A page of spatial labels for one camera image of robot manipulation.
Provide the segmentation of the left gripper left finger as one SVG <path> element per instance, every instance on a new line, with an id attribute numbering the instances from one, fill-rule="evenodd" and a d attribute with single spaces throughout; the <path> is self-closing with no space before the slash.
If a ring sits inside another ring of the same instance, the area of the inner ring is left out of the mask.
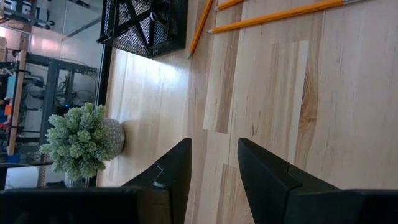
<path id="1" fill-rule="evenodd" d="M 192 171 L 185 138 L 120 187 L 1 191 L 1 223 L 183 223 Z"/>

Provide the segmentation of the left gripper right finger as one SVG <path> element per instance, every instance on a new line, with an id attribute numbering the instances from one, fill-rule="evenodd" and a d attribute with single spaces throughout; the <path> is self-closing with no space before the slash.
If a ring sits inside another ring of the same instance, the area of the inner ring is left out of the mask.
<path id="1" fill-rule="evenodd" d="M 397 223 L 397 191 L 339 189 L 247 138 L 241 180 L 255 223 Z"/>

